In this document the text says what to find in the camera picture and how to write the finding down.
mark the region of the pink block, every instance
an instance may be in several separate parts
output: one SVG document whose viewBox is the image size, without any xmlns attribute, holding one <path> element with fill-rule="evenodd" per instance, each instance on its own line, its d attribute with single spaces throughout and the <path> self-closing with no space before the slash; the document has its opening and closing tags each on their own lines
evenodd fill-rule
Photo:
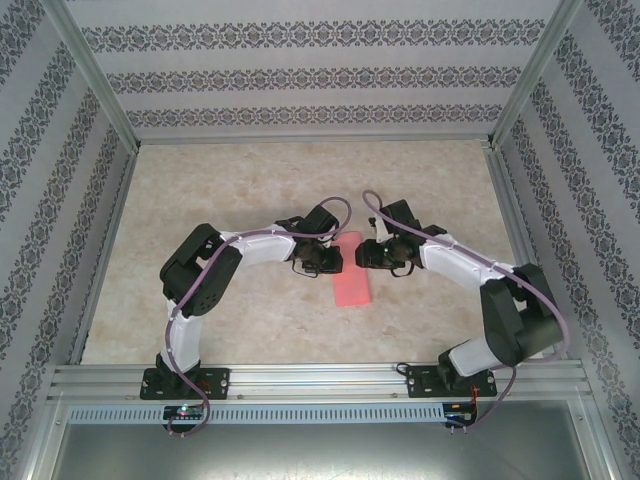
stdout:
<svg viewBox="0 0 640 480">
<path fill-rule="evenodd" d="M 371 303 L 367 270 L 356 265 L 356 248 L 362 243 L 360 232 L 340 235 L 331 245 L 340 247 L 342 273 L 332 275 L 333 295 L 338 307 L 352 307 Z"/>
</svg>

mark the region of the beige marble floor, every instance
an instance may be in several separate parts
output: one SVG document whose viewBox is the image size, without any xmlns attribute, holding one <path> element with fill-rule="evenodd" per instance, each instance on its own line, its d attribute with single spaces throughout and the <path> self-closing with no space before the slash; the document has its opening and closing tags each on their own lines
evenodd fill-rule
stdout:
<svg viewBox="0 0 640 480">
<path fill-rule="evenodd" d="M 306 214 L 329 195 L 352 202 L 348 230 L 373 237 L 360 199 L 405 198 L 493 258 L 513 262 L 480 144 L 452 142 L 144 146 L 136 165 L 83 363 L 152 363 L 167 321 L 160 267 L 199 223 L 243 231 Z M 338 217 L 339 204 L 329 205 Z M 481 333 L 479 299 L 424 270 L 369 271 L 373 302 L 334 306 L 330 276 L 290 264 L 240 271 L 208 314 L 205 363 L 432 361 Z"/>
</svg>

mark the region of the patterned wallpaper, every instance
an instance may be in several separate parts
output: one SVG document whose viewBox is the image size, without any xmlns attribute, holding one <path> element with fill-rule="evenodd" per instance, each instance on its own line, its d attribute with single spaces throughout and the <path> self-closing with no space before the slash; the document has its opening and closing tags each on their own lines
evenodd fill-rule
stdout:
<svg viewBox="0 0 640 480">
<path fill-rule="evenodd" d="M 639 26 L 632 1 L 585 1 L 502 145 L 624 478 L 640 478 Z"/>
<path fill-rule="evenodd" d="M 68 5 L 151 140 L 490 133 L 557 3 Z"/>
<path fill-rule="evenodd" d="M 66 363 L 128 152 L 41 5 L 0 2 L 0 479 Z"/>
</svg>

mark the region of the cable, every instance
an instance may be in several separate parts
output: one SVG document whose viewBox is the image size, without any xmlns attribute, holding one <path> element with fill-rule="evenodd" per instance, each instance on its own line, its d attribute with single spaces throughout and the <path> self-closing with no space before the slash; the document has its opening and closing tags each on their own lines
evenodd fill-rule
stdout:
<svg viewBox="0 0 640 480">
<path fill-rule="evenodd" d="M 409 365 L 408 363 L 405 363 L 405 362 L 400 362 L 399 364 L 396 365 L 396 372 L 398 372 L 403 377 L 406 377 L 407 376 L 407 370 L 409 368 L 411 368 L 411 365 Z"/>
<path fill-rule="evenodd" d="M 378 200 L 378 208 L 376 208 L 369 201 L 369 199 L 367 198 L 368 195 L 373 195 Z M 545 363 L 545 362 L 550 362 L 552 360 L 557 360 L 557 359 L 562 358 L 562 357 L 565 356 L 565 354 L 567 353 L 567 350 L 569 349 L 569 342 L 570 342 L 570 340 L 569 340 L 569 326 L 567 325 L 567 321 L 562 316 L 562 313 L 560 313 L 560 310 L 558 310 L 558 307 L 556 307 L 553 304 L 553 302 L 551 300 L 549 300 L 546 297 L 546 295 L 543 294 L 540 290 L 538 290 L 536 287 L 531 285 L 529 282 L 521 279 L 517 275 L 514 275 L 512 272 L 509 272 L 508 270 L 505 270 L 504 268 L 498 266 L 495 261 L 488 260 L 488 259 L 478 255 L 473 250 L 470 250 L 470 249 L 468 249 L 467 247 L 465 247 L 463 245 L 460 245 L 460 244 L 457 244 L 457 243 L 454 244 L 454 243 L 452 243 L 452 242 L 450 242 L 448 240 L 445 240 L 445 239 L 442 239 L 442 238 L 438 238 L 438 237 L 434 237 L 432 235 L 429 235 L 428 233 L 424 233 L 424 232 L 422 232 L 420 230 L 416 230 L 415 228 L 408 227 L 407 225 L 404 225 L 404 224 L 394 220 L 393 218 L 389 217 L 388 215 L 385 215 L 384 213 L 382 213 L 380 211 L 380 208 L 382 208 L 382 198 L 380 197 L 380 195 L 378 195 L 373 190 L 365 190 L 364 192 L 362 192 L 362 200 L 364 200 L 364 203 L 367 205 L 367 207 L 369 207 L 371 210 L 373 210 L 376 213 L 376 215 L 380 216 L 382 219 L 384 219 L 386 222 L 390 223 L 391 225 L 395 225 L 398 228 L 406 230 L 407 232 L 413 233 L 414 235 L 422 237 L 422 238 L 424 238 L 426 240 L 430 240 L 430 241 L 432 241 L 434 243 L 442 245 L 443 247 L 451 248 L 451 249 L 454 249 L 454 250 L 458 250 L 458 251 L 462 252 L 465 256 L 467 256 L 468 258 L 473 260 L 474 262 L 478 263 L 479 265 L 492 268 L 496 272 L 498 272 L 498 273 L 504 275 L 505 277 L 507 277 L 508 279 L 514 281 L 521 288 L 524 288 L 525 290 L 528 290 L 533 295 L 538 297 L 538 299 L 542 303 L 544 303 L 547 306 L 547 308 L 549 308 L 549 310 L 551 310 L 551 313 L 553 313 L 553 316 L 556 317 L 556 320 L 558 321 L 558 325 L 560 326 L 560 330 L 562 331 L 562 345 L 561 345 L 560 349 L 557 352 L 555 352 L 553 355 L 550 355 L 550 356 L 548 356 L 546 358 L 532 358 L 532 359 L 527 360 L 527 362 L 528 363 Z"/>
<path fill-rule="evenodd" d="M 516 367 L 511 367 L 511 378 L 509 379 L 509 383 L 507 383 L 507 386 L 504 388 L 504 390 L 502 391 L 498 399 L 495 402 L 493 402 L 493 405 L 491 405 L 491 408 L 489 408 L 489 410 L 487 410 L 487 412 L 483 416 L 481 416 L 478 420 L 476 420 L 473 424 L 469 425 L 467 427 L 467 431 L 476 428 L 478 425 L 482 424 L 487 418 L 489 418 L 491 415 L 495 413 L 495 411 L 498 409 L 498 407 L 503 402 L 505 397 L 509 395 L 509 391 L 511 390 L 511 387 L 513 387 L 513 384 L 516 381 L 517 373 L 518 371 L 516 370 Z"/>
<path fill-rule="evenodd" d="M 325 198 L 318 205 L 322 206 L 325 203 L 328 203 L 328 202 L 331 202 L 331 201 L 334 201 L 334 200 L 344 203 L 345 206 L 347 207 L 347 216 L 346 216 L 344 222 L 342 223 L 342 225 L 339 225 L 334 230 L 330 230 L 329 232 L 326 232 L 326 233 L 296 233 L 296 232 L 288 232 L 288 231 L 277 230 L 278 235 L 282 235 L 282 236 L 286 236 L 286 237 L 298 237 L 298 238 L 325 238 L 325 237 L 332 237 L 332 236 L 335 236 L 335 235 L 339 234 L 342 230 L 344 230 L 344 228 L 347 226 L 347 224 L 351 220 L 351 204 L 346 199 L 344 199 L 342 197 L 334 196 L 334 197 Z M 165 343 L 165 346 L 166 346 L 166 349 L 167 349 L 167 357 L 169 358 L 169 363 L 171 363 L 171 366 L 173 367 L 173 371 L 182 379 L 182 381 L 184 383 L 186 383 L 189 386 L 189 388 L 191 388 L 194 392 L 196 392 L 200 396 L 200 398 L 202 398 L 203 406 L 204 406 L 204 408 L 206 410 L 206 413 L 205 413 L 205 416 L 204 416 L 204 419 L 202 420 L 202 422 L 199 423 L 198 425 L 196 425 L 195 427 L 193 427 L 188 432 L 179 433 L 179 432 L 173 431 L 171 429 L 171 425 L 173 424 L 173 421 L 177 417 L 173 417 L 173 418 L 169 419 L 169 422 L 167 423 L 167 430 L 168 430 L 170 436 L 172 436 L 172 437 L 173 436 L 179 436 L 181 438 L 184 438 L 184 437 L 188 437 L 190 435 L 193 435 L 194 433 L 197 433 L 199 430 L 201 430 L 202 428 L 205 427 L 205 425 L 207 424 L 207 422 L 209 421 L 209 418 L 211 416 L 211 403 L 209 402 L 209 399 L 207 398 L 207 394 L 204 393 L 191 380 L 189 380 L 189 378 L 184 374 L 184 372 L 182 372 L 182 370 L 180 370 L 180 368 L 178 367 L 178 364 L 176 362 L 176 359 L 173 356 L 173 349 L 171 348 L 171 328 L 173 327 L 174 320 L 178 316 L 178 313 L 180 313 L 180 310 L 182 310 L 182 307 L 185 306 L 185 304 L 189 301 L 189 299 L 193 296 L 193 294 L 198 290 L 198 287 L 200 286 L 200 284 L 202 283 L 204 278 L 207 276 L 207 274 L 209 273 L 209 270 L 211 270 L 211 267 L 213 266 L 213 264 L 215 263 L 215 261 L 217 260 L 217 258 L 220 256 L 220 254 L 222 253 L 222 251 L 225 248 L 227 248 L 229 245 L 231 245 L 232 243 L 236 242 L 237 240 L 240 240 L 240 239 L 245 238 L 245 237 L 251 237 L 251 236 L 254 236 L 254 235 L 273 235 L 274 233 L 275 233 L 275 231 L 273 231 L 273 230 L 252 230 L 252 231 L 249 231 L 249 232 L 241 233 L 239 235 L 234 235 L 233 237 L 229 238 L 228 240 L 225 240 L 222 243 L 222 245 L 220 245 L 216 249 L 216 251 L 213 253 L 211 258 L 209 258 L 209 260 L 207 261 L 207 264 L 202 269 L 202 272 L 200 272 L 200 275 L 198 275 L 198 278 L 196 278 L 196 280 L 193 282 L 193 284 L 191 285 L 189 290 L 187 290 L 187 293 L 184 294 L 182 299 L 178 302 L 178 304 L 175 306 L 175 308 L 171 311 L 171 315 L 169 315 L 169 321 L 167 322 L 167 328 L 164 331 L 164 343 Z"/>
</svg>

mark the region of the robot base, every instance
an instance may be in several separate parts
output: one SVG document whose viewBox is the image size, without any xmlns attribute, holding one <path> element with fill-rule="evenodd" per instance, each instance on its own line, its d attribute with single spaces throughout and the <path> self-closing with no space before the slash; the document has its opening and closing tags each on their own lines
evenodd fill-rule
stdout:
<svg viewBox="0 0 640 480">
<path fill-rule="evenodd" d="M 441 377 L 441 366 L 409 365 L 400 372 L 407 377 L 409 398 L 468 397 L 474 387 L 477 397 L 495 397 L 498 394 L 495 379 L 489 370 L 471 377 L 460 377 L 448 386 Z"/>
<path fill-rule="evenodd" d="M 228 368 L 200 368 L 198 363 L 185 372 L 185 375 L 207 394 L 209 400 L 226 400 L 229 391 L 229 373 Z M 156 368 L 147 368 L 144 371 L 140 398 L 142 400 L 197 400 L 200 396 L 175 372 L 172 372 L 162 361 L 162 356 L 158 354 Z"/>
</svg>

